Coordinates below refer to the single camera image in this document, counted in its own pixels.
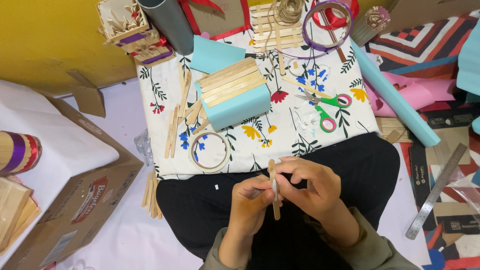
white tape piece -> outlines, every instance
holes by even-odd
[[[205,167],[203,166],[202,164],[198,163],[197,160],[193,157],[193,151],[194,151],[194,145],[198,142],[198,140],[203,136],[203,135],[214,135],[214,136],[217,136],[219,137],[223,143],[225,144],[225,157],[223,158],[222,162],[220,164],[218,164],[217,166],[215,167]],[[193,135],[190,139],[190,145],[189,145],[189,150],[188,150],[188,157],[190,158],[190,162],[192,163],[192,165],[198,169],[199,171],[202,171],[202,172],[209,172],[209,173],[213,173],[213,172],[217,172],[219,170],[221,170],[223,167],[225,167],[228,163],[228,160],[230,158],[230,143],[228,142],[227,138],[221,134],[221,133],[216,133],[214,130],[208,130],[208,129],[205,129],[205,130],[202,130],[200,131],[199,133]]]
[[[273,200],[278,201],[278,187],[276,186],[276,180],[275,179],[272,182],[272,190],[273,190],[273,192],[275,192],[275,198]]]

pizza hut box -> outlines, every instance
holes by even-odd
[[[89,244],[144,165],[65,101],[47,99],[62,115],[112,146],[120,157],[70,178],[2,270],[43,269]]]

pink paper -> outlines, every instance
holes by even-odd
[[[399,93],[414,110],[431,105],[435,101],[455,100],[452,91],[456,85],[456,80],[407,78],[388,72],[382,72],[382,74],[393,85],[398,84],[399,88],[406,86],[399,90]],[[368,82],[365,82],[365,87],[375,116],[396,117],[392,108]]]

wooden basket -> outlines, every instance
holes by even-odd
[[[138,7],[138,11],[134,12],[136,16],[132,16],[126,6],[130,9]],[[121,47],[145,67],[151,67],[175,57],[175,52],[167,39],[149,23],[136,0],[103,0],[98,3],[97,11],[102,25],[101,31],[107,40],[106,44]],[[110,26],[111,23],[108,20],[120,26],[124,23],[128,25],[128,22],[139,21],[139,23],[137,26],[131,24],[131,28],[127,27],[128,31],[122,28],[123,32],[119,32]]]

white floor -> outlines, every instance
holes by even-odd
[[[132,79],[125,86],[102,92],[107,117],[87,115],[87,118],[142,159],[133,143],[133,138],[146,128],[138,81]],[[76,107],[73,97],[65,100]],[[142,168],[92,243],[58,262],[58,270],[77,264],[95,270],[195,270],[201,266],[202,261],[180,245],[165,219],[152,219],[141,207],[145,180],[152,169],[152,166]],[[429,264],[423,233],[415,241],[404,237],[416,213],[404,162],[399,179],[402,180],[397,182],[380,220],[379,233],[391,239],[397,250],[416,265]]]

